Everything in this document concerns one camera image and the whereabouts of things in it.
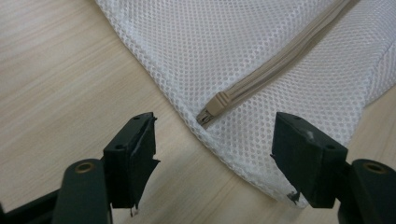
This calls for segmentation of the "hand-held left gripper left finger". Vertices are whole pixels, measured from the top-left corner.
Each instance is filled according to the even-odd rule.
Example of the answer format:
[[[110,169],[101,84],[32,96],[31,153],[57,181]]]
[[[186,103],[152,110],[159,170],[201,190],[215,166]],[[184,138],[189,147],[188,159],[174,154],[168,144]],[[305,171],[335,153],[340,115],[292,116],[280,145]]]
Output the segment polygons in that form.
[[[114,209],[137,209],[159,164],[152,112],[131,118],[104,149],[107,197]]]

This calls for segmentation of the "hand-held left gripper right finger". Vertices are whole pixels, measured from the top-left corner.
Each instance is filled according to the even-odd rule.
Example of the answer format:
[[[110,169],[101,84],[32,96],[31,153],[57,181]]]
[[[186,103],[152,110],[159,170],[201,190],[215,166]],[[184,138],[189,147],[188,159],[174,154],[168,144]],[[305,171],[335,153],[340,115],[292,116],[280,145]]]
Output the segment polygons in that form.
[[[295,188],[288,194],[292,202],[303,195],[312,207],[333,207],[347,157],[343,145],[305,119],[277,112],[271,157]]]

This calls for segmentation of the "white mesh laundry bag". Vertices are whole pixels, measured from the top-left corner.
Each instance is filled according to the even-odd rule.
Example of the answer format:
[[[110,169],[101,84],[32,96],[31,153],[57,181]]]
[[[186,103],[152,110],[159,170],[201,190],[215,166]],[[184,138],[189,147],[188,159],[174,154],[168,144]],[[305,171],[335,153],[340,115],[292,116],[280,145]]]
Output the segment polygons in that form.
[[[191,131],[247,182],[306,199],[271,158],[278,112],[346,144],[396,85],[396,0],[96,0]]]

